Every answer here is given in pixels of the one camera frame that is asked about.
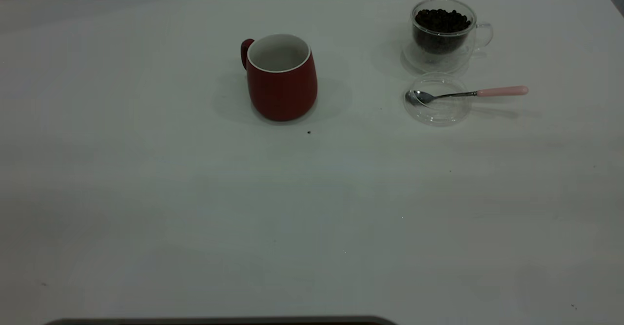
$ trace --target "table surface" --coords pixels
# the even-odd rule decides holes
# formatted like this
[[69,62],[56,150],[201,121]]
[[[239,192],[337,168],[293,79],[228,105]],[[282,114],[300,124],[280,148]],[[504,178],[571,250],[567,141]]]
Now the table surface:
[[[624,19],[461,0],[495,36],[454,127],[411,118],[421,0],[0,1],[0,318],[624,321]],[[239,46],[312,46],[313,111],[252,109]]]

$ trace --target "red mug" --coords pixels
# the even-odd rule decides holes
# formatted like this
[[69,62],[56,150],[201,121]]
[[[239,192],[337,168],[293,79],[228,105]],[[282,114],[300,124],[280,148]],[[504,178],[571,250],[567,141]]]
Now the red mug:
[[316,69],[312,49],[300,38],[275,34],[240,46],[247,69],[249,96],[270,120],[287,121],[307,113],[316,100]]

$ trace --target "metal spoon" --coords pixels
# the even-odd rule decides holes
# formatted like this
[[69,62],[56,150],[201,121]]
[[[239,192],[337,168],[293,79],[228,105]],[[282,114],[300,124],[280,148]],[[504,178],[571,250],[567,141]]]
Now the metal spoon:
[[490,97],[490,96],[521,96],[528,93],[528,87],[499,87],[499,88],[486,88],[484,90],[478,90],[473,92],[460,92],[459,94],[447,94],[442,96],[433,96],[421,90],[410,90],[406,92],[405,99],[414,106],[424,105],[426,106],[433,100],[447,97]]

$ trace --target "glass cup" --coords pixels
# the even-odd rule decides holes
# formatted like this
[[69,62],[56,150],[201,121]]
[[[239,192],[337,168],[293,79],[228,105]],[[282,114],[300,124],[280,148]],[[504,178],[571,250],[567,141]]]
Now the glass cup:
[[[435,32],[417,23],[416,15],[421,10],[443,9],[447,12],[456,11],[470,21],[468,28],[454,33]],[[406,58],[414,67],[424,72],[450,73],[463,67],[472,52],[485,47],[493,37],[490,23],[477,23],[477,15],[472,8],[457,0],[425,0],[412,9],[412,41],[404,51]],[[481,28],[487,32],[482,40],[476,38],[476,30]]]

